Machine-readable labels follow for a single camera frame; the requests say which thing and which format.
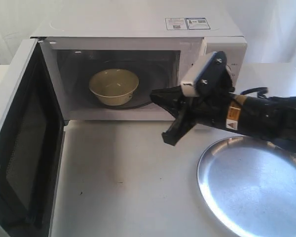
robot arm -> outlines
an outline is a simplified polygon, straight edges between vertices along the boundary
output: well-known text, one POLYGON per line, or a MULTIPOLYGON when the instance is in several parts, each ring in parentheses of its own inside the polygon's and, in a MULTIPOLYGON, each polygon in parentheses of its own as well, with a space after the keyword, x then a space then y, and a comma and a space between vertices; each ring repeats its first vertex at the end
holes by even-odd
POLYGON ((162 133, 163 141, 174 146, 199 123, 296 153, 296 97, 267 98, 265 87, 234 94, 226 63, 222 51, 207 54, 195 62, 180 86, 151 92, 152 102, 175 118, 162 133), (253 92, 257 98, 247 96, 253 92))

microwave door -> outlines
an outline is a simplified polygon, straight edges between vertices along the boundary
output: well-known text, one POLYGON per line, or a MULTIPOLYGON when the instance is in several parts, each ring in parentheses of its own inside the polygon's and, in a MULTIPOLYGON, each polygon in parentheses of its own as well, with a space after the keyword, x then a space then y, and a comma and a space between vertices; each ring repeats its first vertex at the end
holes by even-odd
POLYGON ((0 225, 48 236, 64 119, 37 39, 24 40, 0 85, 0 225))

white backdrop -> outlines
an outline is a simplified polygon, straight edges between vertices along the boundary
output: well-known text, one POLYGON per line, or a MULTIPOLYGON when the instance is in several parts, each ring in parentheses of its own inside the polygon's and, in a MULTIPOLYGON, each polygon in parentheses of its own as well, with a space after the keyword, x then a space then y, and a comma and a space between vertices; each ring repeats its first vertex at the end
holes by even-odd
MULTIPOLYGON (((0 0, 0 64, 63 0, 0 0)), ((296 66, 296 0, 221 0, 248 41, 246 62, 296 66)))

yellow warning label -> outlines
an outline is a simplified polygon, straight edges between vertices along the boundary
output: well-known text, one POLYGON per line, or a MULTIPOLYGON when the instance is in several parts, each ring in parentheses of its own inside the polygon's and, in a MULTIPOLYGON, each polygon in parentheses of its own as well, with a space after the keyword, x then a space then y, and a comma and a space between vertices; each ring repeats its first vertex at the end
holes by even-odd
POLYGON ((230 103, 227 118, 226 118, 226 128, 238 130, 238 121, 241 114, 241 106, 247 99, 244 95, 236 95, 235 100, 239 103, 232 101, 230 103))

metal tray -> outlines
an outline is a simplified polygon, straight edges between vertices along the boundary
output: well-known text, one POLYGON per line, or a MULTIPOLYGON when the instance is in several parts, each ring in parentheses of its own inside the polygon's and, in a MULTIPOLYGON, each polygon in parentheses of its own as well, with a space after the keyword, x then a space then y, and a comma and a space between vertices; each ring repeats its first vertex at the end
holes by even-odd
POLYGON ((296 154, 231 137, 202 154, 197 179, 212 213, 239 236, 296 236, 296 154))

